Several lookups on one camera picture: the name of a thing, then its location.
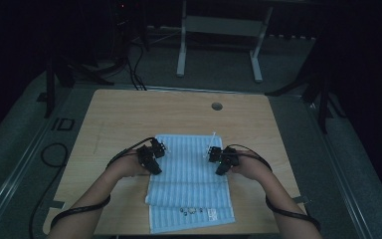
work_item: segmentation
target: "hand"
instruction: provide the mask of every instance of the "hand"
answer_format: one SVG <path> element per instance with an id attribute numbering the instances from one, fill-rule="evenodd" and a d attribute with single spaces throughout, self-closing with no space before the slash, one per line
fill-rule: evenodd
<path id="1" fill-rule="evenodd" d="M 149 172 L 138 163 L 138 156 L 136 150 L 130 150 L 126 156 L 120 157 L 115 160 L 106 171 L 113 174 L 117 180 L 123 177 L 130 177 L 139 174 L 149 174 Z"/>
<path id="2" fill-rule="evenodd" d="M 254 152 L 249 150 L 239 150 L 237 153 L 257 156 Z M 232 167 L 231 170 L 235 173 L 240 173 L 249 179 L 259 181 L 264 173 L 271 173 L 271 171 L 262 162 L 256 160 L 255 158 L 239 156 L 239 161 L 240 165 Z"/>

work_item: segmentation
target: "black wire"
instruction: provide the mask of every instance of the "black wire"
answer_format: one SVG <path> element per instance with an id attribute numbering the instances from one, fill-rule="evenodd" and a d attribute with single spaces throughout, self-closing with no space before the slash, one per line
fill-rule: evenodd
<path id="1" fill-rule="evenodd" d="M 130 150 L 132 150 L 133 148 L 139 146 L 140 144 L 146 142 L 146 141 L 149 141 L 149 140 L 152 140 L 152 139 L 155 139 L 155 137 L 148 137 L 148 138 L 145 138 L 143 139 L 142 141 L 136 143 L 135 145 L 129 147 L 129 148 L 126 148 L 124 149 L 123 151 L 119 152 L 117 155 L 115 155 L 111 160 L 110 162 L 107 164 L 107 167 L 108 168 L 111 164 L 113 164 L 116 160 L 120 159 L 121 157 L 123 156 L 127 156 L 127 155 L 133 155 L 133 154 L 136 154 L 136 153 L 129 153 L 129 154 L 126 154 L 127 152 L 129 152 Z"/>
<path id="2" fill-rule="evenodd" d="M 313 218 L 311 216 L 308 216 L 308 215 L 305 215 L 305 214 L 296 213 L 296 212 L 289 212 L 289 211 L 278 209 L 278 208 L 276 208 L 276 207 L 274 207 L 272 205 L 272 203 L 269 201 L 269 199 L 267 197 L 266 197 L 266 204 L 268 205 L 268 207 L 273 212 L 275 212 L 277 214 L 311 222 L 317 228 L 318 231 L 321 230 L 320 223 L 317 220 L 315 220 L 315 218 Z"/>
<path id="3" fill-rule="evenodd" d="M 51 229 L 58 223 L 59 220 L 61 220 L 64 217 L 71 216 L 78 213 L 98 210 L 105 207 L 109 203 L 110 203 L 110 195 L 103 202 L 99 204 L 92 205 L 92 206 L 76 207 L 76 208 L 71 208 L 66 211 L 63 211 L 59 213 L 56 217 L 54 217 L 51 223 Z"/>
<path id="4" fill-rule="evenodd" d="M 152 140 L 154 139 L 154 137 L 148 137 L 138 143 L 136 143 L 135 145 L 129 147 L 129 148 L 126 148 L 124 149 L 123 151 L 121 151 L 120 153 L 118 153 L 108 164 L 107 164 L 107 167 L 108 168 L 114 161 L 124 157 L 124 156 L 128 156 L 128 155 L 136 155 L 137 153 L 128 153 L 130 150 L 132 150 L 133 148 L 137 147 L 138 145 L 146 142 L 146 141 L 149 141 L 149 140 Z M 59 220 L 61 220 L 62 218 L 64 217 L 67 217 L 67 216 L 71 216 L 71 215 L 74 215 L 74 214 L 78 214 L 78 213 L 83 213 L 83 212 L 88 212 L 88 211 L 94 211 L 94 210 L 98 210 L 98 209 L 101 209 L 103 207 L 105 207 L 106 205 L 108 205 L 110 202 L 110 195 L 107 197 L 107 199 L 99 204 L 96 204 L 96 205 L 91 205 L 91 206 L 84 206 L 84 207 L 76 207 L 76 208 L 71 208 L 71 209 L 68 209 L 68 210 L 65 210 L 61 213 L 59 213 L 56 217 L 54 217 L 54 219 L 52 220 L 52 223 L 51 223 L 51 229 L 58 223 Z"/>
<path id="5" fill-rule="evenodd" d="M 134 85 L 135 89 L 139 91 L 138 87 L 137 87 L 137 84 L 135 83 L 135 80 L 134 80 L 134 77 L 132 75 L 132 66 L 131 66 L 131 62 L 129 61 L 129 58 L 126 59 L 126 62 L 128 63 L 128 67 L 129 67 L 129 77 L 131 78 L 131 82 L 132 84 Z"/>
<path id="6" fill-rule="evenodd" d="M 230 144 L 227 147 L 230 147 L 230 146 L 239 146 L 239 147 L 246 148 L 247 150 L 255 153 L 257 157 L 255 157 L 251 154 L 247 154 L 247 153 L 222 153 L 223 155 L 240 155 L 240 156 L 247 156 L 247 157 L 255 158 L 255 159 L 258 159 L 263 164 L 265 164 L 269 168 L 269 170 L 272 171 L 272 168 L 270 167 L 269 163 L 265 159 L 263 159 L 258 153 L 253 151 L 252 149 L 245 147 L 245 146 L 242 146 L 242 145 L 239 145 L 239 144 Z M 304 215 L 304 214 L 295 213 L 295 212 L 289 212 L 289 211 L 285 211 L 285 210 L 276 208 L 272 205 L 272 203 L 269 201 L 267 196 L 266 196 L 266 204 L 274 213 L 277 213 L 277 214 L 280 214 L 283 216 L 287 216 L 287 217 L 291 217 L 291 218 L 296 218 L 296 219 L 301 219 L 301 220 L 311 222 L 317 228 L 318 231 L 320 231 L 320 229 L 321 229 L 320 223 L 315 218 L 313 218 L 309 215 Z"/>
<path id="7" fill-rule="evenodd" d="M 63 149 L 64 149 L 64 161 L 61 165 L 54 165 L 54 164 L 51 164 L 50 162 L 48 162 L 46 159 L 45 159 L 45 151 L 48 150 L 50 147 L 52 146 L 61 146 Z M 60 142 L 55 142 L 55 143 L 51 143 L 49 145 L 47 145 L 45 148 L 42 149 L 42 152 L 41 152 L 41 159 L 42 161 L 50 166 L 50 167 L 58 167 L 58 172 L 55 174 L 54 178 L 51 180 L 51 182 L 49 183 L 49 185 L 46 187 L 45 189 L 45 192 L 43 192 L 42 196 L 40 197 L 39 201 L 37 202 L 32 214 L 30 215 L 30 222 L 29 222 L 29 233 L 30 233 L 30 238 L 31 239 L 34 239 L 34 235 L 33 235 L 33 222 L 34 222 L 34 217 L 37 213 L 37 210 L 39 209 L 39 207 L 43 204 L 43 200 L 46 196 L 46 194 L 48 193 L 49 189 L 51 188 L 51 186 L 54 184 L 55 180 L 58 178 L 58 176 L 61 174 L 61 171 L 62 169 L 67 165 L 67 162 L 68 162 L 68 149 L 67 147 L 60 143 Z"/>
<path id="8" fill-rule="evenodd" d="M 136 61 L 135 63 L 135 66 L 134 66 L 134 69 L 132 69 L 132 66 L 131 64 L 129 63 L 129 75 L 131 77 L 131 80 L 133 82 L 137 82 L 139 85 L 140 85 L 140 88 L 143 90 L 143 91 L 147 91 L 147 88 L 145 87 L 144 85 L 144 82 L 142 81 L 142 78 L 137 74 L 137 68 L 138 68 L 138 64 L 139 62 L 141 61 L 141 58 L 144 54 L 144 50 L 142 49 L 142 47 L 139 45 L 139 44 L 136 44 L 136 43 L 133 43 L 131 42 L 130 43 L 132 46 L 135 46 L 137 48 L 139 48 L 140 50 L 140 54 L 139 54 L 139 57 L 138 57 L 138 60 Z"/>

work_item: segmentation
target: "white cloth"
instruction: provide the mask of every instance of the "white cloth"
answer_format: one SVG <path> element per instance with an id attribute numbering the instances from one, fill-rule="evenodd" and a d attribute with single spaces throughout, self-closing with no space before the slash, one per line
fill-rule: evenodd
<path id="1" fill-rule="evenodd" d="M 222 147 L 212 135 L 160 134 L 168 148 L 157 162 L 162 173 L 151 175 L 145 202 L 150 206 L 150 233 L 235 222 L 228 178 L 217 175 L 218 163 L 207 149 Z"/>

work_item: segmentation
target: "person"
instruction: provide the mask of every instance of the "person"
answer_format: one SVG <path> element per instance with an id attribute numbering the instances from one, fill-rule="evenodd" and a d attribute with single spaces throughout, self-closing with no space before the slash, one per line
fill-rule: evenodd
<path id="1" fill-rule="evenodd" d="M 255 155 L 251 151 L 241 152 Z M 257 181 L 274 207 L 303 214 L 279 180 L 263 163 L 248 156 L 240 156 L 239 161 L 240 165 L 232 167 L 231 171 Z M 105 201 L 119 180 L 138 174 L 149 174 L 149 172 L 138 163 L 136 154 L 129 153 L 129 155 L 121 157 L 100 175 L 72 208 L 95 205 Z M 101 208 L 64 217 L 51 229 L 48 238 L 92 238 L 102 211 Z M 283 238 L 322 238 L 316 227 L 308 221 L 277 213 L 274 213 L 274 216 Z"/>

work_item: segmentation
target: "wrist-mounted device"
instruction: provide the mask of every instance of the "wrist-mounted device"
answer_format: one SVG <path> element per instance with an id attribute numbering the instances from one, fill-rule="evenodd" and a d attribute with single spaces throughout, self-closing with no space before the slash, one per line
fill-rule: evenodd
<path id="1" fill-rule="evenodd" d="M 157 175 L 162 170 L 159 167 L 159 163 L 156 162 L 156 158 L 164 156 L 166 148 L 156 138 L 152 139 L 150 143 L 151 146 L 143 145 L 137 149 L 138 162 L 150 173 Z"/>
<path id="2" fill-rule="evenodd" d="M 219 166 L 216 169 L 216 174 L 218 175 L 223 175 L 229 171 L 232 166 L 238 166 L 240 164 L 237 150 L 229 146 L 223 150 L 218 146 L 212 146 L 208 154 L 210 162 L 219 162 Z"/>

